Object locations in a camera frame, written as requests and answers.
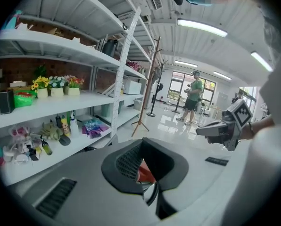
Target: cap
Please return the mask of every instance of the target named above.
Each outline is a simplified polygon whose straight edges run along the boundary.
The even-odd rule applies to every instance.
[[[198,71],[194,71],[192,74],[193,74],[193,75],[195,75],[195,74],[200,75],[200,73],[199,73]]]

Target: brick wall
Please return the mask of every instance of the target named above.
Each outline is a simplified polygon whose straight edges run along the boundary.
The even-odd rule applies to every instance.
[[[33,24],[33,27],[30,30],[37,32],[48,32],[49,30],[56,28],[56,26],[50,24],[26,19],[19,19],[17,24],[19,23],[28,24],[28,26]],[[64,35],[63,38],[72,40],[74,37],[76,37],[80,39],[81,44],[86,46],[96,45],[96,42],[89,40],[78,33],[63,28],[58,28],[58,31]],[[49,59],[0,59],[0,68],[2,68],[3,71],[3,78],[0,80],[0,82],[6,83],[7,86],[9,86],[9,83],[13,81],[26,81],[28,85],[31,85],[32,81],[35,79],[34,71],[40,65],[45,65],[48,77],[56,75],[74,75],[85,80],[82,89],[89,89],[91,67]],[[106,89],[115,81],[115,73],[99,70],[96,87],[98,89]]]
[[[74,75],[85,80],[82,89],[89,88],[91,67],[67,63],[50,59],[35,58],[8,58],[0,59],[0,69],[2,69],[4,82],[9,86],[13,81],[26,81],[28,85],[35,79],[34,71],[38,66],[45,65],[47,76]]]

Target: small bottle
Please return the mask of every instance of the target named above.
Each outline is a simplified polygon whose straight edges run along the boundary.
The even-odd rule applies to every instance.
[[[57,123],[57,127],[59,127],[61,129],[62,122],[61,122],[61,117],[59,115],[56,116],[56,123]]]
[[[62,116],[61,122],[62,122],[62,127],[63,127],[63,131],[64,131],[64,135],[69,137],[70,136],[70,131],[69,131],[67,119],[65,118],[65,116]]]
[[[52,155],[52,150],[50,148],[50,146],[48,145],[48,143],[46,141],[44,141],[44,139],[42,139],[42,135],[41,135],[41,142],[42,142],[42,147],[44,149],[44,151],[46,152],[46,154],[48,156]]]
[[[76,121],[76,118],[74,118],[74,112],[71,112],[71,120],[70,120],[70,130],[73,137],[77,137],[79,132],[79,127]]]
[[[27,145],[26,147],[29,150],[29,157],[33,161],[38,161],[39,160],[39,153],[35,149],[32,149],[31,145]]]

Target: tiled floor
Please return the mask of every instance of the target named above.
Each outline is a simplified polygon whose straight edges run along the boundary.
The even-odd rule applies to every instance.
[[[172,112],[173,106],[166,106],[161,102],[156,102],[153,113],[155,117],[150,117],[144,112],[142,117],[142,122],[148,127],[149,132],[140,125],[133,137],[131,137],[136,124],[131,125],[131,123],[138,121],[138,117],[133,118],[117,130],[119,142],[139,139],[143,137],[152,137],[166,142],[174,143],[179,145],[189,145],[196,148],[207,149],[207,150],[226,150],[223,145],[220,144],[209,144],[204,136],[198,136],[196,134],[197,124],[192,124],[191,126],[184,125],[183,122],[177,121],[176,118],[180,117],[183,113],[181,108],[177,111],[181,114]],[[193,119],[194,122],[199,122],[199,114],[195,115]],[[203,126],[214,119],[210,117],[203,116],[200,120],[200,126]]]

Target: ceiling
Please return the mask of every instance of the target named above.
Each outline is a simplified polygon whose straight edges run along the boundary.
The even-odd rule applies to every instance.
[[[154,38],[161,37],[161,55],[169,66],[175,60],[198,65],[198,70],[212,76],[214,71],[232,78],[236,86],[261,86],[268,71],[251,55],[256,51],[271,64],[264,42],[264,19],[257,5],[249,0],[229,0],[210,7],[173,0],[161,0],[162,8],[155,10],[151,0],[132,0],[140,6]],[[177,18],[203,22],[228,32],[225,38],[202,30],[181,27]]]

